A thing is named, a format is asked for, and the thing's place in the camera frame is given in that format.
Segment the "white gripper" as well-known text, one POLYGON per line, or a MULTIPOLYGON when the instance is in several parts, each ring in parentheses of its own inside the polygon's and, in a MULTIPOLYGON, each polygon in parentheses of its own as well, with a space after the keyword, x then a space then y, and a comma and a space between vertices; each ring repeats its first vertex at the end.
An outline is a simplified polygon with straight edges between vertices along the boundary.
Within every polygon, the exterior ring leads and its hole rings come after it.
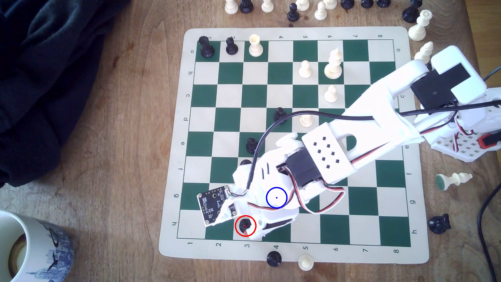
MULTIPOLYGON (((248 172, 252 177, 249 191, 244 196, 245 212, 250 216, 250 227, 243 233, 249 239, 260 239, 271 231, 294 221, 302 207, 311 214, 306 204, 326 190, 326 133, 309 132, 297 140, 291 132, 276 141, 277 148, 267 151, 252 165, 245 164, 234 174, 236 187, 241 187, 248 172)), ((211 217, 206 226, 215 226, 243 215, 243 201, 217 201, 210 204, 211 217)))

